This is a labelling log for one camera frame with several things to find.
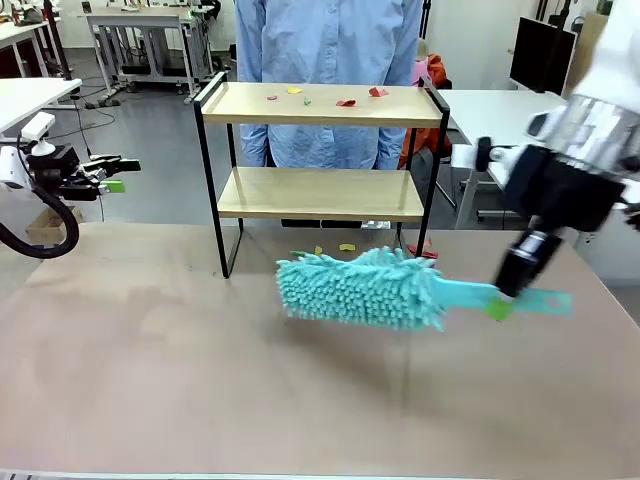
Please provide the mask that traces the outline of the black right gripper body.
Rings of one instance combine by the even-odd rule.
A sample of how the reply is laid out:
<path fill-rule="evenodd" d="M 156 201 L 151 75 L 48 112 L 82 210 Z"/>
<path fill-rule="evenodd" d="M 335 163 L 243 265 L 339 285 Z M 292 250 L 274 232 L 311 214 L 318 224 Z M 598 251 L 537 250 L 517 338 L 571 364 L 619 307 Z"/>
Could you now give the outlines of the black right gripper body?
<path fill-rule="evenodd" d="M 528 145 L 511 170 L 505 196 L 511 209 L 538 216 L 544 229 L 595 232 L 624 190 L 619 180 L 577 169 L 544 147 Z"/>

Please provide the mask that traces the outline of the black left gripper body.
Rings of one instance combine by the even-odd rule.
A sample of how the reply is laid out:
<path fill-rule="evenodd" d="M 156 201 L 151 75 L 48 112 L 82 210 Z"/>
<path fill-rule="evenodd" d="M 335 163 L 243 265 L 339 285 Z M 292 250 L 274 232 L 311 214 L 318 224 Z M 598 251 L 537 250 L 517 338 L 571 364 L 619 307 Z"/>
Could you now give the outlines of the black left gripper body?
<path fill-rule="evenodd" d="M 105 161 L 82 164 L 73 146 L 55 146 L 52 153 L 27 156 L 35 182 L 47 193 L 64 200 L 97 200 L 106 177 Z"/>

